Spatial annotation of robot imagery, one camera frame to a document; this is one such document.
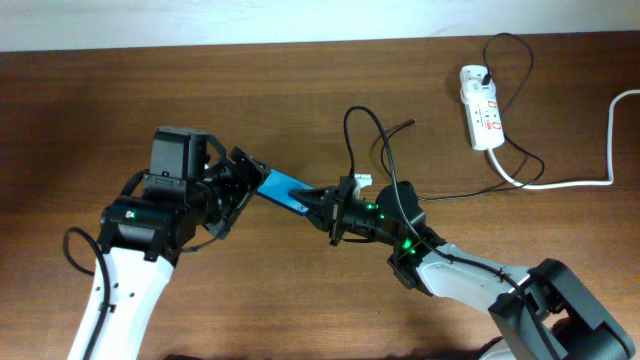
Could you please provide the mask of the blue Samsung Galaxy smartphone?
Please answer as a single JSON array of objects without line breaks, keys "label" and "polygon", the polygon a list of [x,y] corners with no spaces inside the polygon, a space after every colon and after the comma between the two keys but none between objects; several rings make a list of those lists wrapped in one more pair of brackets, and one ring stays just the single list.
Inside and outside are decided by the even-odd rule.
[{"label": "blue Samsung Galaxy smartphone", "polygon": [[292,190],[310,190],[312,186],[276,169],[272,169],[266,180],[257,189],[256,194],[272,203],[304,216],[308,208],[289,195]]}]

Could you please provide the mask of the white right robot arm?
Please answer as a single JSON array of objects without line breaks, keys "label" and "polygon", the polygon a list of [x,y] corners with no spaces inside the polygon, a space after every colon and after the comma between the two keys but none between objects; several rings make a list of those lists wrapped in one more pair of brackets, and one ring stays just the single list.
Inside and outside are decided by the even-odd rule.
[{"label": "white right robot arm", "polygon": [[628,333],[562,262],[535,267],[499,264],[469,255],[426,224],[412,184],[385,187],[375,202],[359,199],[356,181],[296,189],[309,221],[332,244],[349,232],[392,247],[388,259],[407,288],[449,298],[489,315],[500,331],[484,358],[630,359]]}]

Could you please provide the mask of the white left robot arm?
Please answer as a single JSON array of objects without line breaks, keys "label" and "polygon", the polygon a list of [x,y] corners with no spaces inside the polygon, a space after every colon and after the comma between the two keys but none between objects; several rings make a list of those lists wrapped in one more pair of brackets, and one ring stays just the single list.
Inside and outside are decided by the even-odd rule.
[{"label": "white left robot arm", "polygon": [[134,359],[147,325],[179,257],[198,251],[190,245],[198,227],[222,240],[270,175],[268,165],[239,148],[209,166],[206,155],[180,159],[194,176],[173,177],[144,169],[133,175],[102,214],[100,234],[69,228],[95,255],[92,290],[69,356],[72,359]]}]

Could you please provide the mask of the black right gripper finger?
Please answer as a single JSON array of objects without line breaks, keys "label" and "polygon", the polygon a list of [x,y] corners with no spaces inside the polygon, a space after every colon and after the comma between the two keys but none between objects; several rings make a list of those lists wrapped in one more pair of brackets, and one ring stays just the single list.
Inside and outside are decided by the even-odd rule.
[{"label": "black right gripper finger", "polygon": [[303,206],[322,206],[326,203],[327,188],[293,189],[289,196]]},{"label": "black right gripper finger", "polygon": [[325,215],[318,215],[313,212],[306,214],[307,220],[319,231],[328,232],[330,230],[330,218]]}]

